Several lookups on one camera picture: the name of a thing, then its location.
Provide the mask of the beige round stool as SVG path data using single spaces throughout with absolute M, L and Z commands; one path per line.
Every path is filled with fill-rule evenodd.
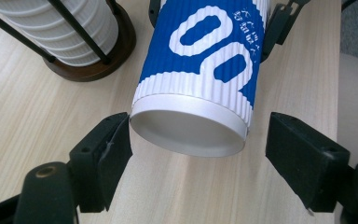
M 337 141 L 351 152 L 350 165 L 358 163 L 358 58 L 341 54 L 338 74 Z

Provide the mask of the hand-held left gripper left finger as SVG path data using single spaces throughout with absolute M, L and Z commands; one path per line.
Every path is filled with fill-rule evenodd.
M 103 119 L 69 154 L 76 203 L 82 213 L 109 210 L 132 156 L 129 118 L 122 112 Z

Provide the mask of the wooden lid holder, black rods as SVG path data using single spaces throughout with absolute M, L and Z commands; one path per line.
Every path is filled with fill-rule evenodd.
M 131 55 L 136 45 L 136 34 L 131 19 L 126 10 L 116 0 L 105 0 L 112 14 L 117 19 L 118 37 L 113 49 L 105 54 L 93 41 L 90 35 L 83 29 L 72 13 L 60 0 L 48 0 L 54 8 L 73 27 L 81 38 L 91 47 L 100 60 L 87 66 L 71 66 L 59 61 L 55 56 L 41 48 L 37 43 L 27 36 L 20 28 L 14 26 L 0 13 L 0 28 L 12 37 L 19 40 L 27 48 L 41 56 L 46 66 L 68 80 L 76 82 L 87 82 L 106 77 L 116 71 Z

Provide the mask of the blue and white paper cup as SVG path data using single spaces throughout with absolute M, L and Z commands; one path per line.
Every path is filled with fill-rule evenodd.
M 166 0 L 134 94 L 133 130 L 187 155 L 241 151 L 268 11 L 269 0 Z

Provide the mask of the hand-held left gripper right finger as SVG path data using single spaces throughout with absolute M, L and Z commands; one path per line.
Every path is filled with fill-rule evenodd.
M 266 157 L 306 208 L 332 212 L 350 152 L 301 119 L 273 112 Z

